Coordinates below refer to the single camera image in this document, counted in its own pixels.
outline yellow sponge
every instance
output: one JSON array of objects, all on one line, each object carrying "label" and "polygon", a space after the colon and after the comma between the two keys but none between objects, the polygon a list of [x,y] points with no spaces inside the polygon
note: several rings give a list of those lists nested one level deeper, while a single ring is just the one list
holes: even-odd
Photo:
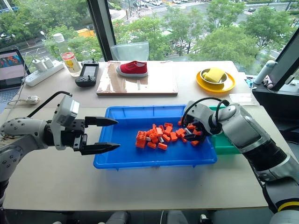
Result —
[{"label": "yellow sponge", "polygon": [[211,83],[219,83],[225,72],[218,68],[211,68],[209,72],[202,74],[203,78]]}]

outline power strip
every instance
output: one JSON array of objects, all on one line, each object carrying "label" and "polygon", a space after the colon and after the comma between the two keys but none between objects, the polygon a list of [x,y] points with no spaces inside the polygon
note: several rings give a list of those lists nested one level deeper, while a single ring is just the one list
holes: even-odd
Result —
[{"label": "power strip", "polygon": [[47,69],[44,72],[35,71],[30,75],[26,76],[25,84],[29,86],[35,86],[39,84],[41,81],[49,78],[51,75],[55,74],[59,70],[64,68],[64,63],[59,61],[53,61],[53,67]]}]

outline window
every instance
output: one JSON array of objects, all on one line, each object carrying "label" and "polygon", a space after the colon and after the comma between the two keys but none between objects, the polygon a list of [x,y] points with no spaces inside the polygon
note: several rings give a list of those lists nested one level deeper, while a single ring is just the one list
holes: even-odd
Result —
[{"label": "window", "polygon": [[233,61],[257,75],[299,26],[286,0],[108,0],[117,44],[149,42],[149,60]]},{"label": "window", "polygon": [[[52,35],[62,33],[78,61],[102,60],[85,0],[0,0],[0,50],[61,60]],[[26,63],[31,62],[28,55]]]}]

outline red shoe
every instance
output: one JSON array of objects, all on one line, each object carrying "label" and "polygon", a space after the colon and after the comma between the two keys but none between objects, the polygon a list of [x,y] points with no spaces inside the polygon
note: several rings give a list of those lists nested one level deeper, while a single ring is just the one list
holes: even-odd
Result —
[{"label": "red shoe", "polygon": [[117,66],[116,71],[119,75],[125,77],[146,77],[148,75],[146,62],[132,61],[121,64]]}]

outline laptop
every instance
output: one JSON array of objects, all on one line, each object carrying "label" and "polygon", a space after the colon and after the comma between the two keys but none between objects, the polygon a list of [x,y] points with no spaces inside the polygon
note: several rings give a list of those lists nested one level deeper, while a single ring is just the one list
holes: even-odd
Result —
[{"label": "laptop", "polygon": [[21,87],[23,76],[24,60],[19,50],[0,52],[0,103],[7,104],[14,98]]}]

